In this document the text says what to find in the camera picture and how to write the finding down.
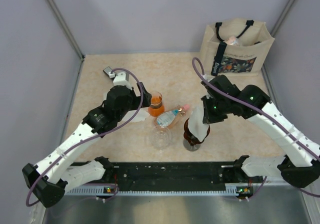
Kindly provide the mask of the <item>white paper coffee filter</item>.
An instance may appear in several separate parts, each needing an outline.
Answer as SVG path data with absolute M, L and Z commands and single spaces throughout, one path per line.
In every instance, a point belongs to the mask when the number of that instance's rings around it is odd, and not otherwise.
M 188 121 L 188 129 L 193 136 L 202 142 L 209 130 L 209 125 L 203 123 L 204 109 L 203 107 L 196 106 Z

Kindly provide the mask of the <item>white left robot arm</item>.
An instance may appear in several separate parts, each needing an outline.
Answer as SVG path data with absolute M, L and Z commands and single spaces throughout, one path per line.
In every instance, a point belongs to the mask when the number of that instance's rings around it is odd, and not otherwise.
M 22 174 L 29 188 L 28 198 L 35 195 L 45 208 L 57 204 L 68 191 L 92 181 L 109 182 L 113 178 L 112 164 L 97 157 L 81 166 L 74 161 L 91 145 L 121 128 L 118 123 L 129 111 L 139 112 L 149 107 L 151 94 L 138 82 L 140 96 L 132 87 L 115 85 L 102 104 L 83 118 L 72 134 L 51 154 L 36 164 L 26 164 Z

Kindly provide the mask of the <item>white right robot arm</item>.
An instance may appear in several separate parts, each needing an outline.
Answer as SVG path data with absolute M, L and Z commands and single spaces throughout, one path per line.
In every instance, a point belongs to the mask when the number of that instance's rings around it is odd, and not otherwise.
M 320 146 L 307 138 L 277 109 L 270 97 L 255 85 L 239 90 L 224 75 L 203 79 L 203 123 L 214 124 L 239 116 L 259 127 L 283 151 L 278 157 L 241 156 L 233 176 L 239 182 L 250 177 L 282 178 L 296 188 L 305 188 L 320 177 Z

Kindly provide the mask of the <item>amber glass coffee dripper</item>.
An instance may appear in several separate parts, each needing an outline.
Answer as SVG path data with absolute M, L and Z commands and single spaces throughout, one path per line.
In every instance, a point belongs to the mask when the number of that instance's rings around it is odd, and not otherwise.
M 197 151 L 202 143 L 205 141 L 207 136 L 209 135 L 211 128 L 208 126 L 206 135 L 202 141 L 200 141 L 190 130 L 189 130 L 189 118 L 185 121 L 183 126 L 183 146 L 191 152 Z

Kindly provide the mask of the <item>clear glass dripper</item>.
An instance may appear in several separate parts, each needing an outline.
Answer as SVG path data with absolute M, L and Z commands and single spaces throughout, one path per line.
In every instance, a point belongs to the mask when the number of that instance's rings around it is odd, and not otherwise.
M 149 143 L 157 150 L 164 150 L 173 144 L 173 136 L 167 127 L 155 126 L 149 134 Z

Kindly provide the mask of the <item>orange liquid glass carafe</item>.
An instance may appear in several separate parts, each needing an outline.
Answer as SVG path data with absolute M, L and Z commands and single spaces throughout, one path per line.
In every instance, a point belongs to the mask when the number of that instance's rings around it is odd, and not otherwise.
M 165 111 L 165 107 L 163 104 L 162 94 L 156 91 L 151 92 L 151 102 L 150 107 L 148 108 L 148 113 L 157 117 Z

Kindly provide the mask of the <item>black rectangular box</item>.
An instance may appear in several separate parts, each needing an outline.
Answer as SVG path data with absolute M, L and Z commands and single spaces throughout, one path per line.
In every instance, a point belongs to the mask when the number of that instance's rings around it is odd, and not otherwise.
M 103 73 L 111 80 L 113 80 L 116 77 L 116 73 L 109 66 L 103 70 Z

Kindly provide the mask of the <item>baby oil bottle pink cap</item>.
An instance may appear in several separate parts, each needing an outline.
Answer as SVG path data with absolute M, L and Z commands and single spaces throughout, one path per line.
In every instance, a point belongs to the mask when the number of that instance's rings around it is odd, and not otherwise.
M 155 118 L 154 125 L 161 128 L 170 129 L 186 114 L 189 108 L 189 105 L 183 105 L 163 112 Z

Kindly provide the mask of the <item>beige canvas tote bag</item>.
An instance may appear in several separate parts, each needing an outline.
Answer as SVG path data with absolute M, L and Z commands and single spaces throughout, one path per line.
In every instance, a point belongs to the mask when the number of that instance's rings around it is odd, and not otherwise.
M 232 35 L 242 46 L 224 42 Z M 244 76 L 261 70 L 275 39 L 265 22 L 234 18 L 207 25 L 202 40 L 199 59 L 205 74 Z

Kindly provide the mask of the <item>pink item in bag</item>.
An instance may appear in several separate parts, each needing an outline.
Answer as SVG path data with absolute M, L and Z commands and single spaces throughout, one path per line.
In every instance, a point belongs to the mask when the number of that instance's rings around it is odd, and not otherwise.
M 224 42 L 227 45 L 233 45 L 233 46 L 242 46 L 242 42 L 240 41 L 239 38 L 237 38 L 236 36 L 232 35 L 229 38 L 227 38 L 226 40 L 224 40 Z

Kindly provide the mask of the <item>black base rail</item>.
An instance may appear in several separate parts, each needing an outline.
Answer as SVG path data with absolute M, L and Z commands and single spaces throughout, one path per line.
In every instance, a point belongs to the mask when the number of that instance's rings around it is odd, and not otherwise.
M 94 184 L 117 184 L 120 191 L 224 191 L 226 184 L 261 183 L 233 162 L 113 162 Z

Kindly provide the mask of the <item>aluminium front rail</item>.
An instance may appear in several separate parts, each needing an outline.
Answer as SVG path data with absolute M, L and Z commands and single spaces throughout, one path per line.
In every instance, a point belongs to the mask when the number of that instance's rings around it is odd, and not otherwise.
M 261 183 L 265 177 L 280 177 L 304 188 L 320 175 L 318 164 L 296 167 L 288 157 L 253 163 L 248 156 L 233 162 L 117 162 L 98 157 L 90 162 L 61 162 L 45 168 L 23 168 L 27 186 L 45 207 L 59 202 L 65 193 L 86 185 L 100 188 L 98 196 L 110 194 L 190 194 L 226 191 L 227 184 Z

